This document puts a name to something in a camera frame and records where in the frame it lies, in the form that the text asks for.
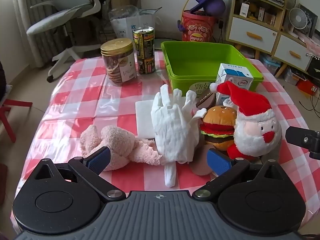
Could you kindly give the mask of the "pink plush toy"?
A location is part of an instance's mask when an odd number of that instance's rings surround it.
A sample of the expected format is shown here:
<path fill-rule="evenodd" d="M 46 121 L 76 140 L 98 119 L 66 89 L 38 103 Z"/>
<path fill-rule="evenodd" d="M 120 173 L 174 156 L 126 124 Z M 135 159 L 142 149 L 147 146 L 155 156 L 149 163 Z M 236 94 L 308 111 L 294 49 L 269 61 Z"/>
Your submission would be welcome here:
<path fill-rule="evenodd" d="M 111 160 L 105 171 L 123 168 L 130 162 L 161 165 L 162 155 L 153 140 L 138 139 L 133 133 L 117 126 L 105 126 L 98 134 L 97 127 L 88 126 L 80 135 L 82 156 L 85 158 L 99 148 L 110 149 Z"/>

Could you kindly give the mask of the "plush hamburger toy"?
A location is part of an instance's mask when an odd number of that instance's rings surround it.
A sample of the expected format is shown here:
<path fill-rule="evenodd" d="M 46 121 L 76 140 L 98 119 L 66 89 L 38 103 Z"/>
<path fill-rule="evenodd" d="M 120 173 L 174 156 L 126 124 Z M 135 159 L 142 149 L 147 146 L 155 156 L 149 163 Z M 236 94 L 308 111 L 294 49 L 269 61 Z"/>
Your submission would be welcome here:
<path fill-rule="evenodd" d="M 200 124 L 204 141 L 220 151 L 227 151 L 234 144 L 236 117 L 236 110 L 231 107 L 214 106 L 208 109 Z"/>

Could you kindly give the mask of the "Santa Claus plush toy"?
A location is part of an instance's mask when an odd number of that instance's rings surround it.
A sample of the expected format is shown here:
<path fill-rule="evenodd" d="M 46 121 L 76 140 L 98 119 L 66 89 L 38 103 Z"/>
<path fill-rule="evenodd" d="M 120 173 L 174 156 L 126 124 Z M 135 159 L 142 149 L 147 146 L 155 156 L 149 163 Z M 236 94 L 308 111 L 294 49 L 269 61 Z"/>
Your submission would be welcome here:
<path fill-rule="evenodd" d="M 223 104 L 236 109 L 234 143 L 227 148 L 229 158 L 253 161 L 280 145 L 281 125 L 265 96 L 240 88 L 231 81 L 211 83 L 209 89 L 229 96 Z"/>

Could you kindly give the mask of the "white foam sponge block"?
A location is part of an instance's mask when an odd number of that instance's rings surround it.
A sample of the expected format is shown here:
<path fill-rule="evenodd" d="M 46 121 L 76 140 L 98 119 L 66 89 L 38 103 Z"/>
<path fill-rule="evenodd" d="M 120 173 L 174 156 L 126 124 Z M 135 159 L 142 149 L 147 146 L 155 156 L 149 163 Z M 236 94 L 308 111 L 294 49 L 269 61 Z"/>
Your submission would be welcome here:
<path fill-rule="evenodd" d="M 154 139 L 155 133 L 151 120 L 151 109 L 153 100 L 137 101 L 136 108 L 136 124 L 137 138 L 139 139 Z"/>

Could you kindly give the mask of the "blue white milk carton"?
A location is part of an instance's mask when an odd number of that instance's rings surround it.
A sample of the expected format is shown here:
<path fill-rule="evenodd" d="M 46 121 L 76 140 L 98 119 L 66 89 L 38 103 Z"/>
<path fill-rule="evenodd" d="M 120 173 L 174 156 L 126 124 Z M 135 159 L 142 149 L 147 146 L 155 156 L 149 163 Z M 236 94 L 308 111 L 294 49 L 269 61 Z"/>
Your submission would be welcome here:
<path fill-rule="evenodd" d="M 253 76 L 246 67 L 221 63 L 217 72 L 216 84 L 220 85 L 229 81 L 233 84 L 231 88 L 223 85 L 216 92 L 216 105 L 233 107 L 238 105 L 244 90 L 249 90 Z"/>

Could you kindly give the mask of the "brown round labelled disc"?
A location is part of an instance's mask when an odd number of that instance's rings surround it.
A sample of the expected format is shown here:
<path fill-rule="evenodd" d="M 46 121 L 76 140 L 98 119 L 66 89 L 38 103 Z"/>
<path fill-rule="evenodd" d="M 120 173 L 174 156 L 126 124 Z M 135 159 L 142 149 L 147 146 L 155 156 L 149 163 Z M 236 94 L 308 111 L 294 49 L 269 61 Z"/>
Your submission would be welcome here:
<path fill-rule="evenodd" d="M 202 109 L 202 108 L 210 109 L 211 107 L 214 107 L 215 104 L 216 104 L 215 93 L 207 89 L 199 97 L 199 100 L 196 103 L 196 107 L 198 109 Z"/>

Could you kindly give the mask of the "red white checkered tablecloth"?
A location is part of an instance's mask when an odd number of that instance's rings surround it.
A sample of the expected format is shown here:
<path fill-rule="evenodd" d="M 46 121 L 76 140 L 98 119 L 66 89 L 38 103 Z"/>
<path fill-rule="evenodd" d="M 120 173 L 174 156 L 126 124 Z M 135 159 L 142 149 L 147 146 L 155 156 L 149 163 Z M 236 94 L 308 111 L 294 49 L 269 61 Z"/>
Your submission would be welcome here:
<path fill-rule="evenodd" d="M 256 91 L 268 98 L 281 124 L 283 140 L 279 162 L 306 203 L 306 217 L 302 225 L 319 216 L 319 161 L 309 153 L 285 141 L 289 126 L 308 128 L 289 94 L 259 60 L 249 59 L 263 75 Z M 153 100 L 164 83 L 169 83 L 163 53 L 156 52 L 157 71 L 139 75 L 133 83 L 117 87 L 109 82 L 101 57 L 82 59 L 72 64 L 52 92 L 50 103 L 40 121 L 17 184 L 14 197 L 43 158 L 54 163 L 66 163 L 81 155 L 80 135 L 95 125 L 98 133 L 108 125 L 118 126 L 137 135 L 137 101 Z M 129 163 L 119 170 L 103 172 L 101 176 L 125 193 L 132 190 L 166 191 L 196 188 L 214 178 L 197 176 L 188 164 L 177 164 L 175 187 L 166 187 L 164 167 Z"/>

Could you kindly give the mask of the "red stool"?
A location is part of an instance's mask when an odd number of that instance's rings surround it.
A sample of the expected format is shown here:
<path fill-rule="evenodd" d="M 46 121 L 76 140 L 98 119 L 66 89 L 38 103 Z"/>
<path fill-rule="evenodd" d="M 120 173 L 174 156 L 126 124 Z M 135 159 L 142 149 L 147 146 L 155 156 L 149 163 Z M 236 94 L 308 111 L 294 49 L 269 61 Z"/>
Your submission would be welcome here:
<path fill-rule="evenodd" d="M 19 101 L 13 99 L 4 99 L 1 103 L 1 123 L 4 126 L 5 131 L 12 143 L 16 142 L 16 134 L 12 129 L 12 126 L 9 121 L 9 117 L 11 115 L 11 110 L 13 107 L 25 107 L 31 108 L 33 106 L 32 102 L 28 101 Z"/>

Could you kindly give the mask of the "green plastic bin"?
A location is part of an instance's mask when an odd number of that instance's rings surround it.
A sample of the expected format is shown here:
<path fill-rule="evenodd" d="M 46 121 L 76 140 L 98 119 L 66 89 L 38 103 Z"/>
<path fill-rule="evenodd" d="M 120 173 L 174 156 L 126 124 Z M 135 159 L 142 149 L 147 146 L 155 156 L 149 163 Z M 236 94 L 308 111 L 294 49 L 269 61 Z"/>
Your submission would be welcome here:
<path fill-rule="evenodd" d="M 251 91 L 264 80 L 261 72 L 230 44 L 165 41 L 161 50 L 171 88 L 178 88 L 183 94 L 193 90 L 201 95 L 216 81 L 222 63 L 246 67 L 253 75 Z"/>

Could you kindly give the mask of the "cookie jar with gold lid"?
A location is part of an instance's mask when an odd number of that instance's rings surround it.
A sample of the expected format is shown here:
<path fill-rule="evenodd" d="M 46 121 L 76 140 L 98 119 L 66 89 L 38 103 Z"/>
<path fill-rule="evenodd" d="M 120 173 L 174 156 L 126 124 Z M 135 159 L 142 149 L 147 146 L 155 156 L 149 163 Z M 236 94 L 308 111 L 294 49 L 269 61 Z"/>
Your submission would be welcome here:
<path fill-rule="evenodd" d="M 100 47 L 107 77 L 117 86 L 137 77 L 133 43 L 129 38 L 116 38 Z"/>

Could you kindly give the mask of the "white desk fan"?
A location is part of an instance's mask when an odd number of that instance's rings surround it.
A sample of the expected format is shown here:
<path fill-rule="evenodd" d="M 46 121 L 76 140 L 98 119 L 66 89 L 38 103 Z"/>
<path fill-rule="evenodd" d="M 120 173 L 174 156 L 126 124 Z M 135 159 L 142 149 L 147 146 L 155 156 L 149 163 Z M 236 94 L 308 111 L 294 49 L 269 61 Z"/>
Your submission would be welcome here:
<path fill-rule="evenodd" d="M 301 30 L 307 26 L 308 19 L 302 9 L 295 7 L 289 11 L 289 22 L 293 28 Z"/>

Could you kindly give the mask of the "wooden shelf cabinet with drawers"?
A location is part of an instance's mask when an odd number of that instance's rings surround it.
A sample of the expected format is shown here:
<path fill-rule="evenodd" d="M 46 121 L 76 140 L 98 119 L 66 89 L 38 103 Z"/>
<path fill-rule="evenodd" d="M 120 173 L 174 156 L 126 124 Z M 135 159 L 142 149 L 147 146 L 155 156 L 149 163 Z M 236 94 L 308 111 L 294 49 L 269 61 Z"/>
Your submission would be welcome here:
<path fill-rule="evenodd" d="M 285 27 L 289 14 L 287 0 L 282 4 L 273 0 L 232 0 L 226 27 L 226 40 L 237 49 L 249 47 L 255 50 L 255 58 L 261 53 L 270 55 L 282 63 L 277 75 L 286 67 L 307 73 L 311 57 L 306 44 L 294 36 L 293 27 Z"/>

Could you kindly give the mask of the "red chips bucket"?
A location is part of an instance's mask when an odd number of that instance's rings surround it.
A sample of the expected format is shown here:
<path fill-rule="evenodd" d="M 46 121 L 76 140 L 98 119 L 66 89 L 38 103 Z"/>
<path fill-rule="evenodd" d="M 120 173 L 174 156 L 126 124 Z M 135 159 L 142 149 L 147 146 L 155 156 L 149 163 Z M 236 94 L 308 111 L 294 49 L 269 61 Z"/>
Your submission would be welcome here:
<path fill-rule="evenodd" d="M 189 10 L 182 13 L 179 29 L 182 32 L 182 41 L 210 42 L 216 19 L 204 11 L 192 14 Z"/>

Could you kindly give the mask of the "white paper bag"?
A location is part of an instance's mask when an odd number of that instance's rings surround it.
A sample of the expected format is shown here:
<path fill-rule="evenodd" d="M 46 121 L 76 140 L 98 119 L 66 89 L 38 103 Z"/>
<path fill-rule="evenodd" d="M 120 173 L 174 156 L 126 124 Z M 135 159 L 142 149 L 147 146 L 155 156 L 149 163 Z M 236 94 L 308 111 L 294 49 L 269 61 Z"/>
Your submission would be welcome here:
<path fill-rule="evenodd" d="M 138 9 L 134 5 L 125 5 L 108 12 L 112 28 L 117 38 L 133 39 L 133 31 L 139 28 L 156 27 L 157 9 Z"/>

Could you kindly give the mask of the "grey white office chair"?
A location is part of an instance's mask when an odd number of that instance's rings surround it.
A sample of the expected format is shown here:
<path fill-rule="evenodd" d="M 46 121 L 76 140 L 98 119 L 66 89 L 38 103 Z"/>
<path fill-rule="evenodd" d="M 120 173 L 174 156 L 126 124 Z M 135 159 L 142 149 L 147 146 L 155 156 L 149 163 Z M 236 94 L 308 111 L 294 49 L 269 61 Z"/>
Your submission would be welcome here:
<path fill-rule="evenodd" d="M 47 82 L 51 83 L 54 80 L 53 72 L 61 67 L 70 57 L 75 61 L 81 59 L 79 53 L 84 53 L 87 51 L 93 51 L 100 48 L 100 44 L 92 44 L 87 46 L 74 46 L 71 41 L 71 36 L 69 35 L 66 23 L 74 18 L 83 18 L 89 15 L 96 14 L 101 9 L 101 3 L 99 0 L 83 0 L 75 6 L 65 5 L 71 0 L 48 0 L 31 6 L 31 9 L 36 7 L 50 5 L 57 9 L 57 12 L 40 20 L 39 22 L 33 24 L 27 30 L 27 35 L 36 35 L 57 27 L 62 27 L 63 29 L 63 41 L 65 43 L 65 50 L 57 54 L 52 58 L 55 63 L 52 68 L 48 71 Z"/>

